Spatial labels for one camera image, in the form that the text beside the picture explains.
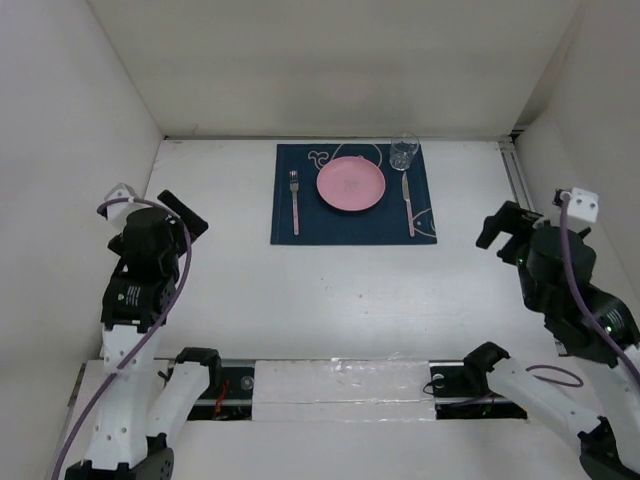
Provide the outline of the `silver fork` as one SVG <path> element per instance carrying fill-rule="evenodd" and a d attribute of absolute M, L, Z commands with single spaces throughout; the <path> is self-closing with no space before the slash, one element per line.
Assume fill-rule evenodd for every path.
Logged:
<path fill-rule="evenodd" d="M 300 233 L 299 228 L 299 206 L 298 206 L 298 192 L 299 192 L 299 177 L 296 170 L 289 172 L 289 189 L 292 198 L 292 221 L 293 221 L 293 234 L 298 236 Z"/>

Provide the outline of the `silver knife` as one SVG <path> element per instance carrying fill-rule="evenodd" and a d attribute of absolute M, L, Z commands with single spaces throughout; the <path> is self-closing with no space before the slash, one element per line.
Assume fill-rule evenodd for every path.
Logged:
<path fill-rule="evenodd" d="M 402 187 L 403 200 L 405 202 L 405 207 L 406 207 L 409 235 L 410 235 L 411 238 L 414 238 L 415 237 L 415 226 L 414 226 L 414 219 L 413 219 L 413 212 L 412 212 L 412 205 L 411 205 L 410 189 L 409 189 L 407 171 L 404 171 L 402 173 L 401 187 Z"/>

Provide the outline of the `clear plastic cup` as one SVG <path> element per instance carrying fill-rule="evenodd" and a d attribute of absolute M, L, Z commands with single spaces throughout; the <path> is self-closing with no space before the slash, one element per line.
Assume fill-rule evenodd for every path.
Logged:
<path fill-rule="evenodd" d="M 389 163 L 397 171 L 410 168 L 420 147 L 418 138 L 412 133 L 400 133 L 391 138 Z"/>

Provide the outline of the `dark blue cloth placemat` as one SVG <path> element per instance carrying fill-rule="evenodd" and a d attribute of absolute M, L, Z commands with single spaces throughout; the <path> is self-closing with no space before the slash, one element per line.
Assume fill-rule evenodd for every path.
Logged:
<path fill-rule="evenodd" d="M 407 171 L 415 226 L 409 235 L 402 173 L 389 163 L 387 143 L 279 144 L 276 149 L 270 243 L 287 246 L 400 246 L 437 243 L 424 155 L 419 150 Z M 316 179 L 331 160 L 356 156 L 370 160 L 382 171 L 386 190 L 373 207 L 346 212 L 321 199 Z M 293 234 L 289 172 L 299 177 L 299 228 Z"/>

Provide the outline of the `pink plastic plate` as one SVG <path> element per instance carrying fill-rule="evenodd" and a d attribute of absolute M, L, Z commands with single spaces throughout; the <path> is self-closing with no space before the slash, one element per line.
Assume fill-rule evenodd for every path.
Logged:
<path fill-rule="evenodd" d="M 318 173 L 316 188 L 329 206 L 346 212 L 360 212 L 375 206 L 386 190 L 381 169 L 356 156 L 329 161 Z"/>

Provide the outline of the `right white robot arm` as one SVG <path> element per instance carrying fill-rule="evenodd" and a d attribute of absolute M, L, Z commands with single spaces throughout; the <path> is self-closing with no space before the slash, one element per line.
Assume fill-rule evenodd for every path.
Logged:
<path fill-rule="evenodd" d="M 476 241 L 488 248 L 510 236 L 498 257 L 518 270 L 523 302 L 574 358 L 581 374 L 564 383 L 522 366 L 486 342 L 466 355 L 462 381 L 473 393 L 498 395 L 561 438 L 591 479 L 639 476 L 639 328 L 627 305 L 592 284 L 595 251 L 588 229 L 568 227 L 569 200 L 558 202 L 560 223 L 507 201 L 484 220 Z"/>

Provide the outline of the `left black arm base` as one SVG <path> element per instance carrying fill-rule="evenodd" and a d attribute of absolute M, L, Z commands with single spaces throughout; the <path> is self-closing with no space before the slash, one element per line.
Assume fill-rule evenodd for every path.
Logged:
<path fill-rule="evenodd" d="M 221 383 L 200 395 L 187 417 L 189 421 L 244 421 L 252 416 L 255 363 L 223 360 Z"/>

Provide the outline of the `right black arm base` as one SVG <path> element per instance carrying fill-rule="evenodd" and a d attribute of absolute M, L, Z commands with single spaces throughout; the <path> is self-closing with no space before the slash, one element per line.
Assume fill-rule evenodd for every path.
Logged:
<path fill-rule="evenodd" d="M 437 420 L 527 420 L 524 409 L 479 386 L 461 360 L 429 363 L 423 393 L 434 401 Z"/>

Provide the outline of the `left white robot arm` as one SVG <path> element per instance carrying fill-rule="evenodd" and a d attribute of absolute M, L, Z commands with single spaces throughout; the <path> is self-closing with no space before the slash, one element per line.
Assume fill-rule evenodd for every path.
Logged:
<path fill-rule="evenodd" d="M 154 362 L 168 315 L 187 283 L 205 220 L 173 193 L 156 200 L 119 184 L 97 212 L 119 230 L 118 257 L 102 299 L 103 383 L 79 414 L 52 478 L 169 479 L 173 446 L 200 396 L 222 387 L 217 350 L 188 347 L 176 357 L 157 398 Z"/>

